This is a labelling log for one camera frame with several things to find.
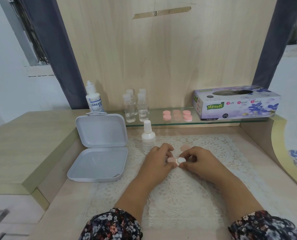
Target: lace doily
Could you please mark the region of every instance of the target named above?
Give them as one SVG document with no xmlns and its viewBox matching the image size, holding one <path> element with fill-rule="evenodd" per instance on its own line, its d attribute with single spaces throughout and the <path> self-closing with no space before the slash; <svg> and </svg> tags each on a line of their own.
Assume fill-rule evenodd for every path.
<svg viewBox="0 0 297 240">
<path fill-rule="evenodd" d="M 272 190 L 227 135 L 156 138 L 157 146 L 165 142 L 174 147 L 175 157 L 180 155 L 183 144 L 210 150 L 239 177 L 264 209 L 272 215 L 292 220 L 290 212 L 280 205 Z M 91 201 L 81 217 L 90 219 L 110 210 L 137 175 L 145 158 L 141 151 L 142 142 L 140 138 L 131 138 L 126 147 L 129 152 L 122 178 L 115 182 L 93 183 Z M 172 170 L 166 180 L 151 192 L 142 218 L 144 229 L 215 230 L 228 225 L 225 202 L 216 186 L 180 168 Z"/>
</svg>

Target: person's right hand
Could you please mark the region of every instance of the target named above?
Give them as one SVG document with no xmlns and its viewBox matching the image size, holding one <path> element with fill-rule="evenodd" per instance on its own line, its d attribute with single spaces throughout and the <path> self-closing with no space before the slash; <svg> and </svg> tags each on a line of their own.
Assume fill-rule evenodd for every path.
<svg viewBox="0 0 297 240">
<path fill-rule="evenodd" d="M 189 161 L 190 156 L 195 156 L 196 161 Z M 220 183 L 231 175 L 231 172 L 207 149 L 194 146 L 181 153 L 186 162 L 179 165 L 182 169 L 187 169 L 198 174 L 201 178 L 214 184 Z"/>
</svg>

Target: small plastic bottle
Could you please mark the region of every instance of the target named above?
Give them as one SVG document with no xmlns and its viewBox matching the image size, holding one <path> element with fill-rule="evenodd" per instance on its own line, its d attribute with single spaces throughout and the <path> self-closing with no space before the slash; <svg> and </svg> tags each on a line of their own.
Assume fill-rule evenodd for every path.
<svg viewBox="0 0 297 240">
<path fill-rule="evenodd" d="M 155 133 L 152 131 L 151 121 L 144 121 L 144 133 L 142 134 L 143 152 L 146 155 L 155 146 Z"/>
<path fill-rule="evenodd" d="M 87 81 L 85 89 L 87 92 L 86 100 L 91 112 L 104 112 L 101 96 L 98 92 L 96 92 L 94 84 L 90 81 Z"/>
<path fill-rule="evenodd" d="M 132 102 L 134 103 L 134 108 L 135 108 L 134 109 L 134 114 L 137 115 L 136 97 L 134 96 L 133 89 L 127 89 L 126 93 L 130 94 L 130 98 L 131 98 Z"/>
<path fill-rule="evenodd" d="M 137 98 L 138 118 L 140 121 L 144 122 L 149 119 L 149 108 L 145 100 L 145 94 L 138 93 Z"/>
<path fill-rule="evenodd" d="M 123 95 L 125 119 L 128 123 L 135 121 L 134 102 L 131 100 L 131 95 L 126 93 Z"/>
<path fill-rule="evenodd" d="M 145 100 L 146 100 L 146 103 L 147 103 L 147 111 L 148 111 L 148 114 L 150 114 L 149 100 L 148 100 L 148 97 L 147 97 L 147 94 L 146 94 L 146 89 L 145 88 L 140 88 L 139 93 L 145 94 Z"/>
</svg>

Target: plastic storage case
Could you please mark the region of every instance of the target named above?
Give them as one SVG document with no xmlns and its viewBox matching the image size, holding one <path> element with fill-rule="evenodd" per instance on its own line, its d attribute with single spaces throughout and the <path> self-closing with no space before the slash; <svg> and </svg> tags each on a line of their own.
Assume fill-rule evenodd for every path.
<svg viewBox="0 0 297 240">
<path fill-rule="evenodd" d="M 127 129 L 119 114 L 90 112 L 75 120 L 84 146 L 67 177 L 77 182 L 109 182 L 122 177 L 127 160 Z"/>
</svg>

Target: floral sleeve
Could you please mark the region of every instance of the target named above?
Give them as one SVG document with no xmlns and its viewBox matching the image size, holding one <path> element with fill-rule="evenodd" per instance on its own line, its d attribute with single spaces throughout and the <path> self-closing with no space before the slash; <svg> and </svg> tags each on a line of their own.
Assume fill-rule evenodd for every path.
<svg viewBox="0 0 297 240">
<path fill-rule="evenodd" d="M 142 239 L 139 222 L 124 210 L 113 208 L 87 222 L 79 240 Z"/>
<path fill-rule="evenodd" d="M 261 210 L 243 216 L 228 228 L 232 239 L 297 240 L 297 228 L 289 220 Z"/>
</svg>

